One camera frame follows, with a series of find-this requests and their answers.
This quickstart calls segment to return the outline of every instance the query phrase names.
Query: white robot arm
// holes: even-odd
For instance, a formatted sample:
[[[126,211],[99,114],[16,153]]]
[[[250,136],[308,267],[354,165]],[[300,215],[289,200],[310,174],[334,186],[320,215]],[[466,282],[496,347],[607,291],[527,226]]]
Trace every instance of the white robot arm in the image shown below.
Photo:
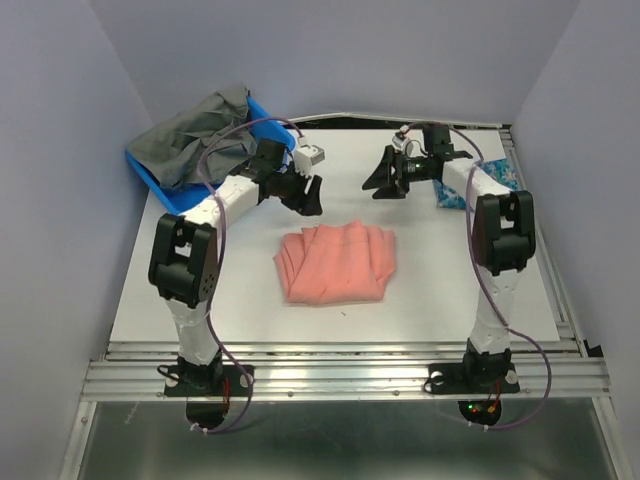
[[[177,365],[162,373],[182,384],[177,385],[179,391],[211,393],[222,378],[219,346],[209,332],[207,314],[218,281],[218,236],[223,229],[271,196],[301,215],[322,213],[322,179],[311,176],[311,167],[324,158],[324,151],[302,139],[288,166],[282,163],[284,144],[259,142],[256,154],[232,171],[216,191],[224,222],[211,196],[180,216],[165,214],[158,221],[149,281],[165,298],[178,331]]]
[[[479,277],[503,317],[496,316],[481,291],[463,362],[434,365],[440,375],[429,393],[487,393],[496,382],[503,392],[515,393],[519,386],[511,363],[508,321],[520,272],[535,253],[533,198],[526,191],[511,191],[479,169],[467,194],[475,162],[467,152],[453,150],[449,127],[423,126],[424,155],[416,157],[409,156],[408,147],[414,142],[407,138],[409,130],[405,126],[395,134],[363,190],[376,189],[374,199],[402,199],[410,183],[439,180],[461,195],[475,210],[470,248]]]

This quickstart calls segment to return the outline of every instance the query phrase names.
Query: gray floor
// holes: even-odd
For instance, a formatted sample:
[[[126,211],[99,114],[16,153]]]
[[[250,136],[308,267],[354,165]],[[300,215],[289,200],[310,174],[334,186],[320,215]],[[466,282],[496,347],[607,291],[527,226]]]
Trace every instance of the gray floor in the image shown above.
[[[505,404],[503,422],[535,401]],[[241,431],[190,432],[184,405],[102,404],[81,477],[102,479],[615,478],[590,400],[553,400],[530,424],[481,433],[454,402],[254,405]]]

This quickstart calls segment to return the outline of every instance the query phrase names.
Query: white platform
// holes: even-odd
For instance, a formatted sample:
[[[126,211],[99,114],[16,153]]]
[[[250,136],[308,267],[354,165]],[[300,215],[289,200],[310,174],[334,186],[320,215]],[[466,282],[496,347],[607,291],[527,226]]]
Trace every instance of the white platform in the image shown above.
[[[405,200],[373,200],[361,185],[377,166],[390,130],[311,130],[326,150],[314,173],[324,178],[324,215],[303,218],[277,199],[254,208],[229,230],[214,301],[214,322],[229,342],[465,341],[475,319],[478,285],[470,265],[464,213],[436,208],[431,182],[412,184]],[[487,160],[504,158],[497,131],[471,131]],[[470,146],[454,138],[457,149]],[[169,310],[147,280],[155,226],[164,207],[149,195],[129,266],[112,342],[177,341]],[[327,307],[284,302],[272,257],[285,233],[342,225],[356,218],[393,229],[397,271],[384,300]],[[558,340],[538,264],[529,263],[514,302],[512,326],[542,341]]]

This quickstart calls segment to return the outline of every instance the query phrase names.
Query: pink towel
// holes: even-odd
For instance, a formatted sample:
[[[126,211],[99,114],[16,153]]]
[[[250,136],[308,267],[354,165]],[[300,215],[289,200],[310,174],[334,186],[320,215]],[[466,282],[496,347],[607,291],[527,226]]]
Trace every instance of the pink towel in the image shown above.
[[[395,236],[359,220],[303,228],[284,236],[274,260],[290,303],[382,300],[396,268]]]

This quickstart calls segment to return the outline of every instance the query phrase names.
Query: blue plastic bin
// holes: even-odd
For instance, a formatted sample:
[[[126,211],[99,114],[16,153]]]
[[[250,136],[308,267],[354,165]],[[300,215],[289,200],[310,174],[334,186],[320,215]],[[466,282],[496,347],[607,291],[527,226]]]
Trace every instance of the blue plastic bin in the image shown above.
[[[247,100],[251,120],[270,116],[253,98],[248,97]],[[282,125],[273,120],[258,123],[250,127],[250,130],[256,141],[260,141],[261,138],[269,138],[286,144],[290,151],[293,151],[296,146],[296,141],[293,136],[291,136],[291,134],[285,130]],[[133,169],[138,173],[138,175],[140,175],[142,180],[144,180],[144,183],[149,185],[151,191],[160,199],[169,213],[179,215],[180,213],[195,207],[207,195],[209,195],[209,191],[204,185],[194,185],[187,190],[182,190],[180,192],[161,188],[153,175],[151,175],[146,168],[133,158],[128,150],[125,151],[125,157]]]

